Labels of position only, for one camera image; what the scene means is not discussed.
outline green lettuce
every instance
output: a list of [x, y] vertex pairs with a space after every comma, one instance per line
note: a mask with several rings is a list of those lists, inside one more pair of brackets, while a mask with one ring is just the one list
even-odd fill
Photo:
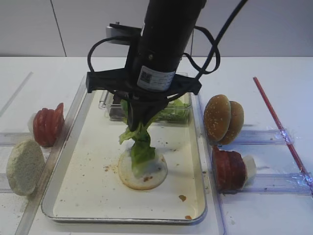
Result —
[[[186, 107], [187, 105], [182, 103], [180, 100], [174, 100], [171, 105]], [[128, 106], [125, 100], [121, 101], [121, 107], [127, 117]], [[125, 132], [119, 136], [119, 143], [122, 144], [126, 140], [133, 139], [134, 144], [131, 148], [131, 158], [132, 158], [132, 171], [134, 176], [139, 178], [144, 173], [148, 161], [155, 159], [156, 148], [150, 147], [151, 138], [147, 131], [148, 127], [156, 121], [158, 118], [169, 118], [175, 116], [175, 119], [186, 120], [188, 112], [185, 109], [177, 110], [162, 110], [157, 115], [155, 115], [146, 125], [140, 123], [137, 129], [133, 132], [127, 127]]]

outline white label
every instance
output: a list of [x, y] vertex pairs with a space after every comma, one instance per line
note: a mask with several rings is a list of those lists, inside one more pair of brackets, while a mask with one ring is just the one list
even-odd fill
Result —
[[158, 72], [142, 66], [137, 85], [146, 90], [165, 91], [170, 87], [174, 75], [175, 71]]

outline red rod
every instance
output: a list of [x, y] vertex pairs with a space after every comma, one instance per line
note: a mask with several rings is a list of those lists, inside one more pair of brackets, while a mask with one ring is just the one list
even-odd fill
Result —
[[[259, 92], [260, 92], [260, 94], [261, 94], [261, 96], [262, 96], [264, 102], [266, 103], [266, 106], [268, 107], [268, 110], [270, 111], [270, 114], [272, 115], [272, 117], [273, 117], [273, 119], [274, 119], [274, 121], [275, 121], [275, 123], [276, 123], [278, 129], [281, 130], [281, 131], [284, 130], [284, 127], [283, 127], [282, 123], [280, 122], [280, 120], [279, 120], [277, 114], [275, 113], [275, 111], [274, 111], [274, 109], [273, 109], [273, 106], [270, 104], [269, 99], [268, 99], [268, 97], [266, 96], [266, 94], [265, 94], [265, 92], [264, 92], [264, 90], [263, 90], [263, 88], [262, 88], [262, 86], [261, 86], [259, 80], [258, 80], [256, 77], [254, 77], [254, 78], [253, 78], [253, 81], [255, 82], [257, 88], [259, 89]], [[302, 173], [304, 173], [304, 174], [306, 174], [307, 176], [309, 176], [309, 174], [308, 174], [307, 170], [305, 169], [305, 167], [304, 167], [304, 165], [303, 165], [303, 162], [301, 161], [301, 159], [300, 159], [300, 157], [299, 157], [297, 151], [295, 150], [293, 144], [292, 144], [292, 143], [288, 143], [288, 142], [286, 142], [286, 144], [287, 144], [287, 146], [288, 146], [288, 148], [289, 148], [289, 150], [290, 150], [290, 153], [292, 154], [292, 156], [293, 156], [295, 162], [297, 163], [299, 170], [300, 170]]]

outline black cable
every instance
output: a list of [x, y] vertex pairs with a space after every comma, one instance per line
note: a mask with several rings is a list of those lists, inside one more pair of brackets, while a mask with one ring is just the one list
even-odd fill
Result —
[[[92, 67], [92, 64], [91, 64], [91, 57], [92, 57], [92, 54], [94, 52], [94, 50], [102, 43], [105, 43], [105, 42], [108, 42], [108, 41], [112, 41], [112, 40], [122, 40], [122, 41], [130, 41], [131, 40], [131, 37], [129, 36], [115, 36], [115, 37], [110, 37], [110, 38], [105, 38], [105, 39], [102, 39], [100, 40], [99, 42], [97, 42], [95, 45], [93, 45], [87, 55], [87, 64], [88, 64], [88, 67], [90, 69], [90, 71], [93, 73], [94, 76], [97, 76], [96, 73], [94, 73], [94, 69]], [[110, 88], [110, 87], [106, 87], [107, 91], [112, 93], [113, 95], [116, 95], [118, 96], [119, 98], [121, 99], [124, 99], [128, 102], [132, 102], [132, 103], [141, 103], [139, 101], [136, 101], [136, 100], [132, 100], [132, 99], [129, 99], [128, 97], [126, 96], [122, 96], [120, 94], [118, 94], [114, 89]]]
[[[207, 30], [206, 28], [203, 27], [199, 27], [199, 26], [195, 26], [195, 29], [199, 30], [200, 32], [202, 32], [207, 39], [210, 41], [210, 43], [213, 45], [214, 44], [214, 38], [212, 36], [212, 34], [209, 32], [209, 30]], [[214, 71], [216, 71], [221, 63], [221, 55], [220, 55], [220, 51], [218, 48], [216, 48], [216, 50], [214, 51], [215, 53], [215, 58], [216, 58], [216, 62], [215, 62], [215, 68], [212, 71], [204, 71], [203, 74], [208, 75], [210, 73], [213, 73]], [[189, 62], [191, 63], [191, 65], [199, 72], [201, 70], [201, 67], [199, 67], [196, 62], [192, 59], [191, 55], [189, 55], [188, 53], [184, 53], [183, 55], [185, 55], [187, 57], [187, 59], [189, 60]]]
[[240, 3], [236, 6], [236, 8], [233, 10], [233, 12], [230, 14], [227, 21], [225, 22], [225, 24], [221, 28], [218, 36], [216, 37], [215, 42], [211, 47], [211, 50], [210, 50], [210, 52], [206, 58], [204, 65], [202, 66], [201, 70], [198, 72], [196, 77], [190, 82], [189, 86], [187, 86], [187, 88], [185, 88], [185, 89], [181, 89], [181, 91], [177, 95], [167, 99], [167, 102], [171, 102], [171, 101], [178, 99], [179, 97], [183, 96], [200, 79], [200, 77], [203, 75], [206, 68], [208, 67], [209, 63], [211, 62], [214, 51], [216, 50], [217, 45], [220, 43], [220, 41], [221, 41], [223, 35], [225, 34], [226, 30], [228, 29], [229, 25], [232, 23], [232, 21], [235, 19], [235, 17], [237, 16], [237, 14], [240, 12], [240, 10], [243, 8], [243, 6], [246, 4], [247, 1], [248, 0], [241, 0]]
[[[164, 102], [171, 102], [171, 101], [174, 101], [178, 98], [180, 98], [181, 96], [183, 96], [186, 92], [189, 91], [190, 88], [192, 88], [192, 86], [200, 79], [200, 77], [205, 74], [206, 72], [206, 69], [209, 65], [209, 63], [211, 62], [212, 58], [213, 58], [213, 54], [216, 53], [216, 51], [218, 51], [218, 44], [220, 43], [223, 35], [225, 34], [225, 32], [227, 31], [229, 25], [232, 23], [232, 21], [235, 19], [235, 17], [237, 16], [237, 14], [240, 12], [240, 10], [243, 8], [243, 6], [246, 4], [248, 0], [241, 0], [240, 3], [236, 6], [236, 8], [233, 10], [233, 12], [230, 14], [230, 16], [228, 17], [227, 21], [225, 22], [225, 24], [223, 25], [223, 27], [221, 28], [218, 36], [216, 37], [215, 40], [213, 40], [213, 44], [212, 44], [212, 47], [210, 49], [210, 52], [204, 62], [204, 65], [202, 66], [202, 68], [199, 70], [198, 74], [196, 75], [196, 77], [194, 77], [191, 82], [189, 83], [189, 85], [186, 87], [186, 88], [181, 88], [180, 91], [177, 93], [177, 95], [171, 97], [171, 98], [167, 98], [167, 99], [163, 99], [163, 100], [158, 100], [158, 101], [153, 101], [153, 102], [147, 102], [149, 103], [150, 105], [158, 105], [159, 103], [164, 103]], [[115, 36], [115, 37], [111, 37], [111, 38], [105, 38], [99, 42], [97, 42], [95, 45], [92, 46], [92, 48], [90, 49], [89, 53], [88, 53], [88, 56], [87, 56], [87, 63], [88, 63], [88, 67], [90, 69], [91, 72], [94, 72], [93, 70], [93, 67], [91, 65], [91, 56], [92, 56], [92, 53], [93, 51], [96, 49], [97, 46], [99, 46], [100, 44], [104, 43], [104, 42], [107, 42], [107, 41], [111, 41], [111, 40], [125, 40], [125, 41], [129, 41], [131, 38], [130, 37], [127, 37], [127, 36]], [[131, 102], [131, 103], [138, 103], [138, 104], [142, 104], [142, 103], [145, 103], [143, 101], [136, 101], [136, 100], [133, 100], [133, 99], [128, 99], [127, 97], [123, 97], [121, 96], [120, 94], [117, 94], [113, 89], [111, 89], [110, 87], [106, 87], [106, 89], [128, 101], [128, 102]]]
[[87, 55], [87, 64], [88, 67], [90, 69], [91, 72], [94, 72], [94, 69], [91, 65], [91, 56], [94, 52], [94, 50], [97, 48], [97, 46], [99, 46], [102, 43], [108, 42], [108, 41], [112, 41], [112, 40], [121, 40], [121, 41], [129, 41], [131, 39], [131, 37], [128, 36], [115, 36], [115, 37], [110, 37], [110, 38], [105, 38], [100, 40], [99, 42], [97, 42], [95, 45], [93, 45]]

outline stack of tomato slices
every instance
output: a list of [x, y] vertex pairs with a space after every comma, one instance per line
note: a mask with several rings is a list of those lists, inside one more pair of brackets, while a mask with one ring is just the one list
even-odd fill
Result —
[[53, 146], [64, 126], [64, 104], [56, 110], [43, 108], [35, 115], [33, 132], [35, 141], [41, 146]]
[[222, 151], [213, 146], [213, 162], [218, 191], [237, 190], [244, 186], [247, 171], [240, 153]]

